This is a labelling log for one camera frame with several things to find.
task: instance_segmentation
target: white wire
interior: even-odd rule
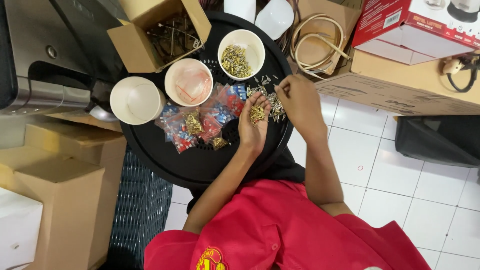
[[[325,62],[327,62],[327,60],[331,59],[335,53],[339,53],[341,56],[345,57],[347,60],[350,60],[350,57],[340,49],[343,45],[343,42],[344,42],[344,31],[342,29],[342,26],[337,21],[328,17],[328,15],[321,13],[321,14],[314,15],[314,16],[308,18],[307,20],[304,20],[303,22],[301,22],[297,26],[297,28],[295,29],[295,32],[293,33],[292,39],[295,39],[296,36],[299,34],[300,30],[302,29],[302,27],[312,20],[324,20],[324,21],[331,22],[335,25],[335,27],[340,32],[340,36],[337,37],[337,38],[339,38],[338,47],[335,44],[328,41],[322,35],[315,34],[315,33],[310,33],[310,34],[305,35],[302,39],[300,39],[300,41],[297,43],[296,46],[293,46],[293,44],[292,44],[292,46],[290,46],[290,55],[293,57],[293,60],[297,63],[297,65],[299,66],[299,68],[303,72],[308,73],[308,74],[310,74],[314,77],[317,77],[319,79],[328,81],[328,79],[325,79],[325,78],[322,78],[322,77],[316,75],[310,69],[313,69],[313,68],[318,67],[318,66],[322,66],[323,64],[325,64]],[[298,60],[299,59],[298,58],[298,52],[299,52],[300,44],[309,37],[316,37],[316,38],[320,39],[321,41],[325,42],[325,44],[327,44],[330,48],[332,48],[332,50],[330,52],[328,52],[328,54],[325,58],[323,58],[321,61],[319,61],[319,62],[317,62],[313,65],[309,65],[307,63],[303,63],[303,62],[300,62]]]

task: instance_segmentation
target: paper bowl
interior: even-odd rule
[[[113,114],[130,125],[141,125],[156,119],[166,102],[162,91],[142,77],[128,77],[119,81],[110,94]]]
[[[225,49],[230,45],[239,45],[245,48],[245,57],[248,65],[252,67],[252,75],[245,78],[238,78],[228,73],[222,66],[222,54]],[[254,34],[252,31],[239,29],[228,33],[220,42],[218,47],[218,63],[223,72],[228,77],[236,81],[245,81],[255,76],[263,67],[265,62],[265,47],[262,40]]]
[[[193,67],[198,67],[198,69],[205,71],[210,76],[212,86],[209,89],[208,95],[206,95],[203,100],[199,100],[198,103],[195,104],[188,104],[178,96],[177,80],[186,68]],[[178,60],[168,69],[167,74],[165,75],[165,93],[170,97],[172,101],[184,107],[194,107],[204,103],[210,97],[210,95],[212,95],[213,84],[213,76],[208,67],[204,63],[192,58],[184,58],[182,60]]]

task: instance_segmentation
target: perforated tray surface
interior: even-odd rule
[[[256,77],[268,75],[272,81],[265,85],[269,93],[274,91],[274,85],[291,74],[290,66],[278,48],[277,44],[262,30],[250,22],[234,15],[223,12],[205,12],[212,30],[205,44],[205,50],[192,56],[204,62],[211,70],[215,82],[234,85],[236,82],[227,77],[217,61],[217,50],[220,41],[229,32],[237,29],[247,29],[260,37],[265,45],[265,63]],[[154,82],[165,92],[164,79],[167,69],[161,73],[135,74]],[[245,81],[248,85],[256,87],[259,83],[254,78]],[[231,145],[214,151],[211,145],[200,142],[196,148],[190,148],[179,154],[171,142],[165,142],[165,133],[162,129],[148,122],[143,125],[128,125],[121,123],[123,133],[134,153],[145,165],[163,179],[186,188],[196,188],[210,184],[231,160],[240,143],[238,134],[238,120],[230,121],[222,130],[223,137]],[[279,123],[271,119],[268,123],[267,138],[264,150],[252,165],[246,178],[256,177],[267,169],[285,149],[293,126],[286,118]]]

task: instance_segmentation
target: barcode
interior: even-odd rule
[[[402,13],[402,11],[399,11],[399,12],[391,15],[390,17],[386,17],[385,22],[384,22],[384,28],[389,27],[392,24],[398,22],[400,20],[400,13]]]

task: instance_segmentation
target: red jersey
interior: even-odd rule
[[[332,217],[305,187],[258,180],[238,189],[200,235],[166,231],[145,249],[145,270],[429,270],[393,221],[372,228],[354,215]]]

